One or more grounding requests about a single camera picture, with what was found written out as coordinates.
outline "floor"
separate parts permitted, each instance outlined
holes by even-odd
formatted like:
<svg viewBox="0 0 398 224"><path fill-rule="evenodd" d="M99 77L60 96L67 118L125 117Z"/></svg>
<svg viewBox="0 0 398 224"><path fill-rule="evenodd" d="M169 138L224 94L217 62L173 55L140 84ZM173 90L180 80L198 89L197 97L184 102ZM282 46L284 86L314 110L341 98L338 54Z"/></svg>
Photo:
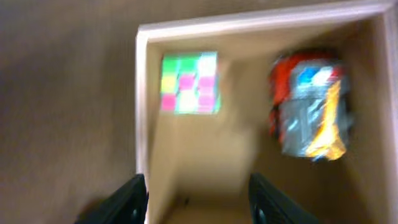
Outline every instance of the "floor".
<svg viewBox="0 0 398 224"><path fill-rule="evenodd" d="M315 2L0 3L0 223L72 223L134 175L139 24Z"/></svg>

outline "cardboard box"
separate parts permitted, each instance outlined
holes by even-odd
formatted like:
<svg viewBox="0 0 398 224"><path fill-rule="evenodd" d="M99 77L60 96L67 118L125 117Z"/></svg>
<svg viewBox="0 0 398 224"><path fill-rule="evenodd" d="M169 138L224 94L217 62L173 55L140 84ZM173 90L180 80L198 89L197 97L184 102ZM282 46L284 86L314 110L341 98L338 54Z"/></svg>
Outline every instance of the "cardboard box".
<svg viewBox="0 0 398 224"><path fill-rule="evenodd" d="M339 2L140 26L136 169L145 174L150 192L149 223L230 223L212 221L225 216L250 222L246 190L254 171L320 220L398 223L397 30L393 1ZM336 47L346 63L354 127L342 159L314 164L281 155L265 130L272 63L287 50L318 45ZM220 112L160 113L163 54L201 51L220 56Z"/></svg>

